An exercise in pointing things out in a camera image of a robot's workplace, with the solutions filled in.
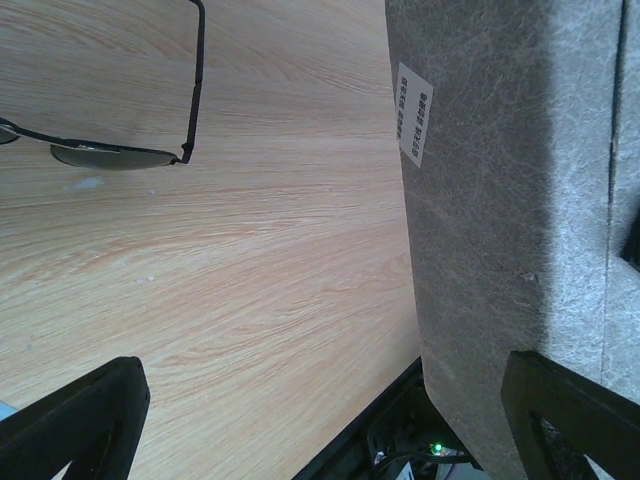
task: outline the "wood grain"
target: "wood grain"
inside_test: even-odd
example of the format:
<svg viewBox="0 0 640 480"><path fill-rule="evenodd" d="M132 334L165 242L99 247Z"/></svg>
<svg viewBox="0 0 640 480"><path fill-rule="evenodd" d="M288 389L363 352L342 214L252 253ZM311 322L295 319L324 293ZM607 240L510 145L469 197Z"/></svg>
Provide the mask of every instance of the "wood grain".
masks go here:
<svg viewBox="0 0 640 480"><path fill-rule="evenodd" d="M0 399L137 355L131 478L291 478L418 356L382 0L208 0L192 164L0 147ZM178 153L186 0L8 0L0 116Z"/></svg>

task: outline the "black plastic bracket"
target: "black plastic bracket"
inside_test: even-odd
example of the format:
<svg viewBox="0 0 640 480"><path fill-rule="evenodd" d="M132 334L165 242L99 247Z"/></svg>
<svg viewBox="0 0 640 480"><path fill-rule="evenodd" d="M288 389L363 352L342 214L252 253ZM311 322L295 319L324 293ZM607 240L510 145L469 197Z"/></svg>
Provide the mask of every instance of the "black plastic bracket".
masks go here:
<svg viewBox="0 0 640 480"><path fill-rule="evenodd" d="M640 406L536 352L512 352L502 404L530 480L568 478L550 448L549 432L559 433L587 465L590 457L618 480L640 472Z"/></svg>
<svg viewBox="0 0 640 480"><path fill-rule="evenodd" d="M126 479L149 401L140 360L110 361L0 422L2 479Z"/></svg>

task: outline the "metal frame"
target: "metal frame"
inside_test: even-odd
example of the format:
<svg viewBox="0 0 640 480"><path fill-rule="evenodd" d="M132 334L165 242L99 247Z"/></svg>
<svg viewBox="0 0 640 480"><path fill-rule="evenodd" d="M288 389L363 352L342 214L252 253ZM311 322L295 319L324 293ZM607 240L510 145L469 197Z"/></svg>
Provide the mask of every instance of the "metal frame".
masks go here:
<svg viewBox="0 0 640 480"><path fill-rule="evenodd" d="M52 146L59 146L69 148L73 150L86 150L87 152L110 152L110 153L122 153L128 152L141 152L152 153L159 156L167 157L167 162L164 165L174 165L176 163L189 163L191 154L195 146L196 140L196 127L198 124L198 111L200 108L200 92L202 90L202 78L204 75L204 29L205 29L205 11L204 5L201 0L188 0L198 7L198 39L197 39L197 51L196 51L196 76L195 85L193 87L193 94L191 97L191 112L189 114L189 127L187 132L187 141L182 144L183 155L182 158L178 158L174 153L165 152L163 150L153 150L146 148L126 147L122 145L114 145L108 143L92 142L88 140L67 139L52 137L43 133L34 132L25 128L19 127L13 122L0 118L0 129L6 132L16 135L16 137L4 144L11 143L18 140L20 137L29 137L41 142L49 143ZM60 160L53 152L52 155L57 160Z"/></svg>

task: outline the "black cable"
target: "black cable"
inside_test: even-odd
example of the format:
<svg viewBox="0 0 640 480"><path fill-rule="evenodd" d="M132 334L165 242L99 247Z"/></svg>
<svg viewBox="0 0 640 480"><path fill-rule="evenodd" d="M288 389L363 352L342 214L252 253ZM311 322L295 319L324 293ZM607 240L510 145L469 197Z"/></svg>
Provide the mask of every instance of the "black cable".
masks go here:
<svg viewBox="0 0 640 480"><path fill-rule="evenodd" d="M373 474L371 480L383 480L384 473L389 468L389 466L398 460L404 459L414 459L421 460L430 463L440 463L444 465L451 465L456 463L469 463L473 460L471 455L451 455L446 457L441 457L439 455L431 455L428 453L422 452L395 452L390 453L384 459L378 463L373 469Z"/></svg>

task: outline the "sunglasses temple arm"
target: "sunglasses temple arm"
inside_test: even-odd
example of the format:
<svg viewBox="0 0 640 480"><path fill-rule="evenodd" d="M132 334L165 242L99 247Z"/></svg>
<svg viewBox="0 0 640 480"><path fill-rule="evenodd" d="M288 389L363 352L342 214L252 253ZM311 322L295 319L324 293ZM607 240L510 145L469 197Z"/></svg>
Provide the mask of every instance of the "sunglasses temple arm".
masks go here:
<svg viewBox="0 0 640 480"><path fill-rule="evenodd" d="M196 141L196 127L198 125L198 110L200 108L200 92L202 91L202 77L204 76L204 27L205 12L201 0L189 0L198 7L198 46L196 52L196 84L191 97L191 113L189 114L189 131L187 141L182 145L184 155L181 163L189 163Z"/></svg>

